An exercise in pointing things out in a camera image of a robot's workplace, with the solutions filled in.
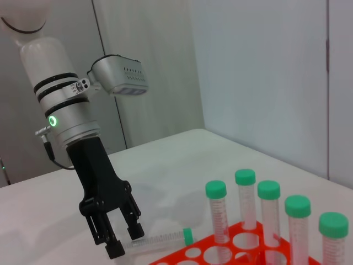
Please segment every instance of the gray wall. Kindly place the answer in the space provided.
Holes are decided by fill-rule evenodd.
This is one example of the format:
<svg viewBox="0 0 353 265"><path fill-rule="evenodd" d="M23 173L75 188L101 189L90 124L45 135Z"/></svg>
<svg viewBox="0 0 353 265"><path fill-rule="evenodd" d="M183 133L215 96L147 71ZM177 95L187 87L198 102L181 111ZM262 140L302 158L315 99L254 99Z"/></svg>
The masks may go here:
<svg viewBox="0 0 353 265"><path fill-rule="evenodd" d="M189 3L206 128L327 178L326 1Z"/></svg>
<svg viewBox="0 0 353 265"><path fill-rule="evenodd" d="M148 93L117 99L128 147L204 128L188 0L98 0L107 53L138 59Z"/></svg>
<svg viewBox="0 0 353 265"><path fill-rule="evenodd" d="M353 188L353 2L330 1L330 180Z"/></svg>
<svg viewBox="0 0 353 265"><path fill-rule="evenodd" d="M94 60L103 56L91 1L54 0L44 32L62 41L81 77ZM58 170L47 158L41 140L34 136L34 131L46 126L47 121L17 47L5 33L0 34L0 58L0 155L10 180L15 183ZM91 105L107 152L125 149L114 98L101 91ZM66 152L52 143L57 160L68 165Z"/></svg>

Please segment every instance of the curved black line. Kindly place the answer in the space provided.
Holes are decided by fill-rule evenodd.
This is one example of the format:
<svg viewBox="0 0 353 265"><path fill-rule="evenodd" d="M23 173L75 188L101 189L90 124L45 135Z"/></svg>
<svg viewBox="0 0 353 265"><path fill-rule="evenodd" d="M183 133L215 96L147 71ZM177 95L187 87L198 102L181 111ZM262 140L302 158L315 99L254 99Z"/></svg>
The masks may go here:
<svg viewBox="0 0 353 265"><path fill-rule="evenodd" d="M47 79L44 79L43 81L39 82L38 84L35 85L33 91L36 93L41 87L45 86L46 84L49 84L53 81L68 78L68 77L75 77L78 79L78 75L75 73L61 73L60 75L55 75L52 77L49 77Z"/></svg>
<svg viewBox="0 0 353 265"><path fill-rule="evenodd" d="M52 93L52 92L54 92L54 91L57 91L57 90L59 90L59 89L65 87L65 86L69 86L70 84L73 84L73 83L76 83L76 81L64 82L64 83L57 84L57 85L55 85L55 86L52 86L52 87L50 87L50 88L44 90L43 92L41 92L41 93L38 95L38 97L37 97L38 102L40 102L40 101L43 99L43 97L45 97L46 95L48 95L48 94L50 94L50 93Z"/></svg>
<svg viewBox="0 0 353 265"><path fill-rule="evenodd" d="M64 101L64 102L59 103L58 105L55 105L54 107L51 107L50 109L48 109L45 112L45 117L48 118L48 116L50 116L50 114L52 114L53 112L56 112L59 109L70 106L72 104L81 103L81 102L89 102L89 100L88 100L88 98L73 98L73 99Z"/></svg>
<svg viewBox="0 0 353 265"><path fill-rule="evenodd" d="M33 33L36 33L36 32L38 32L39 30L41 30L41 29L44 27L44 25L45 25L45 22L44 22L43 26L41 26L39 29L26 31L26 30L20 30L20 29L15 28L14 26L11 26L4 18L1 18L1 20L4 22L4 24L5 24L6 26L8 26L9 28L11 28L12 30L14 30L14 31L16 31L16 32L18 32L18 33L22 33L22 34L33 34Z"/></svg>

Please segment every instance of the white table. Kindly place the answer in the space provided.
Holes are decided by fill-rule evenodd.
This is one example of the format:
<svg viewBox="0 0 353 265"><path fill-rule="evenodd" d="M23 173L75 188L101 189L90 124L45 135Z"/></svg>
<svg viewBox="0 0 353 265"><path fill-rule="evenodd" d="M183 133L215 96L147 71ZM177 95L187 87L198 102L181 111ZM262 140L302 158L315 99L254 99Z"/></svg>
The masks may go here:
<svg viewBox="0 0 353 265"><path fill-rule="evenodd" d="M257 182L273 179L281 184L281 233L288 240L284 199L304 194L312 202L309 221L310 255L321 260L318 218L339 211L353 220L353 190L337 185L206 130L192 130L110 155L118 176L128 180L147 234L192 227L196 237L212 233L205 184L220 179L227 184L229 223L239 220L234 173L256 171ZM83 189L75 172L59 170L0 189L0 264L105 265L126 264L109 260L104 244L96 246L78 210ZM261 220L257 200L258 220ZM109 213L119 239L128 240L119 210ZM347 246L353 246L353 233ZM146 265L172 251L134 258ZM346 252L353 261L353 252Z"/></svg>

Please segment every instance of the green screw cap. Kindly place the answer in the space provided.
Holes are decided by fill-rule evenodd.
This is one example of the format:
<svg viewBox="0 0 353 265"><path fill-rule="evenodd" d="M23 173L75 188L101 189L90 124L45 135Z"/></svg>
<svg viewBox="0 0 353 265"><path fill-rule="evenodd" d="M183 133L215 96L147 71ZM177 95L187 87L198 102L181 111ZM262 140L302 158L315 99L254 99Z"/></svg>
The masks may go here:
<svg viewBox="0 0 353 265"><path fill-rule="evenodd" d="M192 230L191 228L184 228L183 229L183 233L184 233L184 241L185 241L185 245L188 247L190 245L192 245L194 243L194 237L192 236Z"/></svg>
<svg viewBox="0 0 353 265"><path fill-rule="evenodd" d="M278 182L261 181L258 185L258 196L264 200L276 200L281 196L281 188Z"/></svg>
<svg viewBox="0 0 353 265"><path fill-rule="evenodd" d="M311 214L310 200L302 195L289 196L285 208L287 215L294 218L305 218Z"/></svg>
<svg viewBox="0 0 353 265"><path fill-rule="evenodd" d="M206 184L206 196L208 198L221 199L226 195L226 184L223 181L210 181Z"/></svg>
<svg viewBox="0 0 353 265"><path fill-rule="evenodd" d="M331 239L342 239L348 235L348 218L340 213L324 213L319 219L319 231Z"/></svg>
<svg viewBox="0 0 353 265"><path fill-rule="evenodd" d="M252 169L240 169L236 172L236 183L240 186L250 186L256 182L255 171Z"/></svg>

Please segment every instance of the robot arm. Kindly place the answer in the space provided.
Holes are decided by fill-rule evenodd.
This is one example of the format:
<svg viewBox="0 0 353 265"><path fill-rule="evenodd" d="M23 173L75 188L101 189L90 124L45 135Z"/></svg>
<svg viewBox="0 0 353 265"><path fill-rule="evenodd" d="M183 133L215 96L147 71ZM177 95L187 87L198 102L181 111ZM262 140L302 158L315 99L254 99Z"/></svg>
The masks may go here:
<svg viewBox="0 0 353 265"><path fill-rule="evenodd" d="M147 91L141 63L120 55L93 63L88 79L79 80L61 43L42 36L49 0L0 0L2 28L20 47L20 57L34 93L56 140L66 148L84 189L79 204L95 243L106 243L110 258L125 254L107 213L120 208L132 239L144 235L141 215L128 181L116 174L90 116L86 91L90 83L109 94L139 95Z"/></svg>

